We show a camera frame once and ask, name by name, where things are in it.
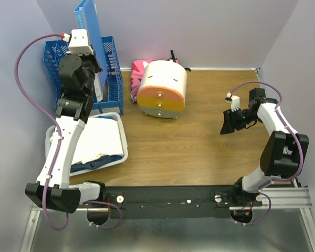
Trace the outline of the blue document folder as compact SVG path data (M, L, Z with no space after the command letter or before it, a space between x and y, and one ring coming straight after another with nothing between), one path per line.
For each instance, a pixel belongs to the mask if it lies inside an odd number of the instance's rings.
M95 81L96 101L107 101L106 77L107 77L107 61L105 58L104 47L102 43L96 6L93 0L81 1L74 10L78 28L88 31L90 42L95 51L96 59L102 71L98 73Z

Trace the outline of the yellow drawer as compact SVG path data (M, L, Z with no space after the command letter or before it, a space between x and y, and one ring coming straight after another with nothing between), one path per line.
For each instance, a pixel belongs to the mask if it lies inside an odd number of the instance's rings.
M161 98L137 97L140 107L162 109L168 111L182 112L185 107L184 101L164 100Z

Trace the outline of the grey bottom drawer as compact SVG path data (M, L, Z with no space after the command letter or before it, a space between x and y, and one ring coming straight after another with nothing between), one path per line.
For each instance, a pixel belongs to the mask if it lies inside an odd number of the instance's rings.
M158 118L177 118L181 112L178 111L170 111L163 109L155 109L155 108L144 108L144 112L148 115Z

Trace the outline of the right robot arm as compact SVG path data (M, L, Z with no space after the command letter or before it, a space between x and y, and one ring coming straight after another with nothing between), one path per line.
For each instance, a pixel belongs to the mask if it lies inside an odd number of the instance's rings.
M309 138L299 134L281 112L279 101L266 97L263 88L249 92L247 109L240 108L240 98L231 92L225 100L230 109L223 112L221 135L248 129L257 122L266 127L269 134L267 144L260 156L259 167L235 182L228 193L233 204L242 206L252 202L261 189L276 181L291 181L302 171Z

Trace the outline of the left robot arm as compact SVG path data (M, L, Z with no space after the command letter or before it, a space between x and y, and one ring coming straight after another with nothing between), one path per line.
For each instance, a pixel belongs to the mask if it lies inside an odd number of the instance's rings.
M69 184L75 149L93 106L94 80L101 71L94 55L67 54L60 60L62 87L55 112L55 137L36 182L25 187L26 196L38 207L72 214L86 201L94 207L106 201L104 185L99 182Z

